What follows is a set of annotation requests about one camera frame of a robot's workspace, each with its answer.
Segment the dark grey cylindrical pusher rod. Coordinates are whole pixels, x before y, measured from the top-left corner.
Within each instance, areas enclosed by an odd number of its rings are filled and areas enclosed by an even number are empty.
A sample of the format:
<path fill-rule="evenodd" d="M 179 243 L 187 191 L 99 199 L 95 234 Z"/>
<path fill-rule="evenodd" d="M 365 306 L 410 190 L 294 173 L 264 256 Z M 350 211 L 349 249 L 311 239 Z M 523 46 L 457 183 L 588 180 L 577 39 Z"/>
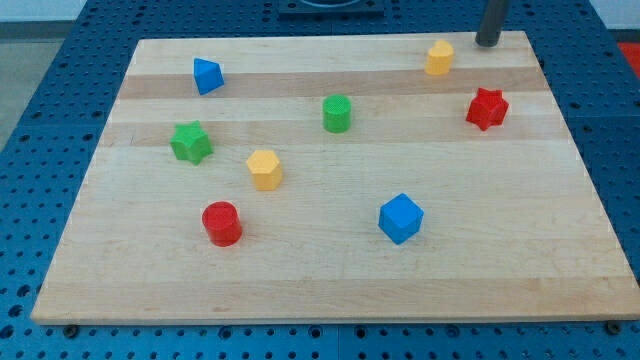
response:
<path fill-rule="evenodd" d="M 498 44 L 510 3 L 510 0 L 487 0 L 475 36 L 478 46 L 491 48 Z"/>

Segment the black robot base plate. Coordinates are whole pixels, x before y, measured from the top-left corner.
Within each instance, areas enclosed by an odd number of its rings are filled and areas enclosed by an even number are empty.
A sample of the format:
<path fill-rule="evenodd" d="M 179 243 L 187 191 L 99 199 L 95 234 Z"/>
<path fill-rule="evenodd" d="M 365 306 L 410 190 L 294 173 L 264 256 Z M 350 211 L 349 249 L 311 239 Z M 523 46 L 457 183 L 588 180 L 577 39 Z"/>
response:
<path fill-rule="evenodd" d="M 383 0 L 278 0 L 280 18 L 384 14 Z"/>

